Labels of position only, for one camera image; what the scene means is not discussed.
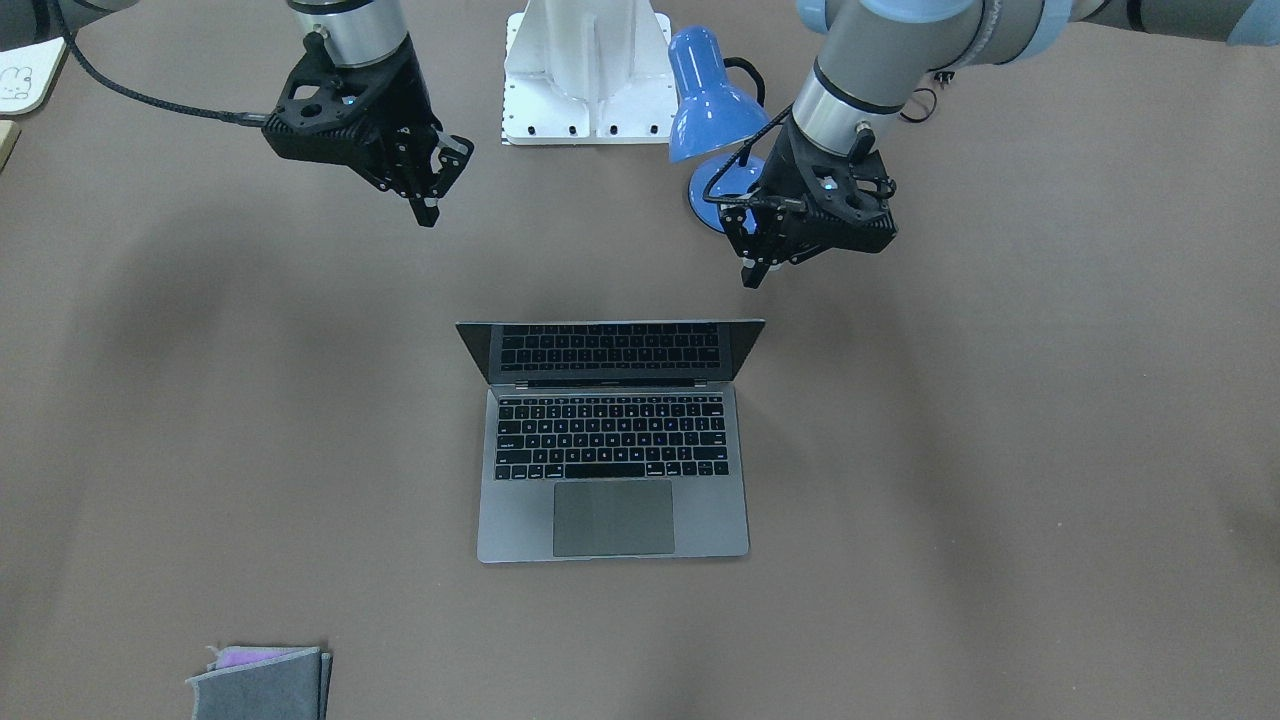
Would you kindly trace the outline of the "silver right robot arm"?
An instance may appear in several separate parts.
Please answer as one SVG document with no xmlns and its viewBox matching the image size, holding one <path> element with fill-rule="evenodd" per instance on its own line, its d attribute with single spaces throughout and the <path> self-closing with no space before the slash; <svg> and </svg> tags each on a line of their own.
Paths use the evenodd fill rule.
<svg viewBox="0 0 1280 720">
<path fill-rule="evenodd" d="M 262 135 L 280 158 L 347 167 L 422 227 L 474 152 L 433 110 L 398 1 L 291 1 L 303 56 Z"/>
</svg>

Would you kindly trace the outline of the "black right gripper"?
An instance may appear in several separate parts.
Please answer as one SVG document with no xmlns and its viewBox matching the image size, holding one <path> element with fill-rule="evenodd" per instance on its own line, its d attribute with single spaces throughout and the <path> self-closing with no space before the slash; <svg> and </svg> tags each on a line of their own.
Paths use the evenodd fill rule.
<svg viewBox="0 0 1280 720">
<path fill-rule="evenodd" d="M 410 196 L 421 227 L 465 172 L 474 142 L 445 135 L 435 117 L 411 38 L 380 61 L 340 67 L 321 35 L 285 79 L 262 135 L 284 159 L 347 167 L 378 190 Z"/>
</svg>

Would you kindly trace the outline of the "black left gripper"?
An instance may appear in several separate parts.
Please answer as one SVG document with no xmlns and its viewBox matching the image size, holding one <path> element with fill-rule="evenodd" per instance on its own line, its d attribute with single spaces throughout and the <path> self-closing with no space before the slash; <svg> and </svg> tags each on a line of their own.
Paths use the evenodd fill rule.
<svg viewBox="0 0 1280 720">
<path fill-rule="evenodd" d="M 755 179 L 740 193 L 718 196 L 721 228 L 742 260 L 742 286 L 758 290 L 772 269 L 829 249 L 883 251 L 899 232 L 890 208 L 897 183 L 870 124 L 859 120 L 851 147 L 828 152 L 782 111 L 730 154 L 718 174 L 745 167 L 753 145 L 774 127 L 780 137 Z"/>
</svg>

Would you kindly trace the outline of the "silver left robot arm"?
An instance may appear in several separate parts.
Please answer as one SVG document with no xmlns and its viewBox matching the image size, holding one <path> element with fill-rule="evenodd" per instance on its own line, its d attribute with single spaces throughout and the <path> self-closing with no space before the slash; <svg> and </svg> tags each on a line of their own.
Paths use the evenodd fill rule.
<svg viewBox="0 0 1280 720">
<path fill-rule="evenodd" d="M 878 143 L 929 73 L 1043 53 L 1075 22 L 1231 46 L 1277 44 L 1275 1 L 800 1 L 826 40 L 746 193 L 714 199 L 742 283 L 831 249 L 895 238 L 896 183 Z"/>
</svg>

